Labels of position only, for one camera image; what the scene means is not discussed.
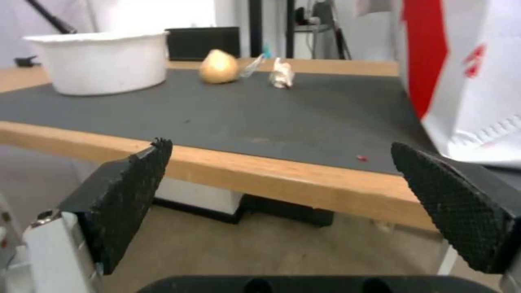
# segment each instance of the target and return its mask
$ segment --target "white bowl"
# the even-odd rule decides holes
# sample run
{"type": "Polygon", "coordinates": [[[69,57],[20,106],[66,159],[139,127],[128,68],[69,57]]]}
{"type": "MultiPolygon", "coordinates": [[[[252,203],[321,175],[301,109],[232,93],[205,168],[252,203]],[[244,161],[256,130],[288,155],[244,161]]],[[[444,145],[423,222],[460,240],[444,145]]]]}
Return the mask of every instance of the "white bowl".
{"type": "Polygon", "coordinates": [[[27,36],[56,91],[102,95],[154,86],[166,78],[165,31],[27,36]]]}

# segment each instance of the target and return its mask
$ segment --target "red object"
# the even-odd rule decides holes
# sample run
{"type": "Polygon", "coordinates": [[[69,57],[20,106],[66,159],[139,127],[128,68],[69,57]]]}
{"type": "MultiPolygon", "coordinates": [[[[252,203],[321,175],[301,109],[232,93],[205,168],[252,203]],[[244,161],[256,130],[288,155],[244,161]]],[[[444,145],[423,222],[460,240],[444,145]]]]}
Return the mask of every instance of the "red object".
{"type": "Polygon", "coordinates": [[[407,29],[409,94],[421,119],[449,52],[441,0],[404,0],[402,19],[407,29]]]}
{"type": "Polygon", "coordinates": [[[485,48],[486,47],[484,44],[477,46],[474,51],[472,51],[463,61],[464,64],[469,66],[465,70],[465,75],[468,78],[475,78],[478,75],[479,68],[481,67],[481,61],[485,55],[485,48]]]}

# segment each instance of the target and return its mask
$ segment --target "gray mat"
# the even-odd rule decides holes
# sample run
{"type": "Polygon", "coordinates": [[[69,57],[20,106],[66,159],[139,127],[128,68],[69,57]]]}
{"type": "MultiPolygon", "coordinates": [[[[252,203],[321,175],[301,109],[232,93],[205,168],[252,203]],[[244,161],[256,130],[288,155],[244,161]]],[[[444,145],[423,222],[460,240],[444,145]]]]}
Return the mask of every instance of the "gray mat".
{"type": "Polygon", "coordinates": [[[393,141],[434,151],[394,77],[297,74],[281,90],[267,73],[207,85],[195,70],[170,70],[163,84],[119,95],[7,92],[0,119],[391,174],[393,141]]]}

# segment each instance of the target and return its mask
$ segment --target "textured gripper pad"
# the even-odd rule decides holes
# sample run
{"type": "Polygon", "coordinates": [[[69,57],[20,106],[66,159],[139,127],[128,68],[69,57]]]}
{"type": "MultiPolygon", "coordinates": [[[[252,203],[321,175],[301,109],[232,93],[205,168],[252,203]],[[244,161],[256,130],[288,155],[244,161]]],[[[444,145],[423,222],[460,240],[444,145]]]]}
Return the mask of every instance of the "textured gripper pad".
{"type": "Polygon", "coordinates": [[[113,272],[139,230],[171,153],[171,141],[156,139],[146,150],[102,164],[60,204],[60,210],[78,216],[104,274],[113,272]]]}
{"type": "Polygon", "coordinates": [[[394,164],[469,266],[503,273],[521,242],[521,194],[486,168],[394,143],[394,164]]]}

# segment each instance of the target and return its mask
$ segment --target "table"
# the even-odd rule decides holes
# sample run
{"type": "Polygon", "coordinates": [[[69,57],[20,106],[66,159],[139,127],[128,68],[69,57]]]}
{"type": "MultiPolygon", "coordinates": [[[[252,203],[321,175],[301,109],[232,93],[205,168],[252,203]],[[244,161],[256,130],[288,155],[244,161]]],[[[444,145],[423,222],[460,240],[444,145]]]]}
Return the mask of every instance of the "table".
{"type": "MultiPolygon", "coordinates": [[[[243,64],[251,61],[249,58],[240,60],[243,64]]],[[[289,63],[297,74],[398,75],[398,66],[394,62],[292,59],[289,63]]],[[[169,62],[168,66],[194,69],[199,63],[169,62]]],[[[259,68],[260,71],[271,69],[272,60],[259,68]]],[[[48,82],[49,78],[40,67],[0,70],[0,92],[48,82]]],[[[123,137],[8,121],[0,121],[0,143],[95,162],[115,160],[149,144],[123,137]]],[[[166,176],[436,231],[405,180],[396,175],[175,146],[166,176]]]]}

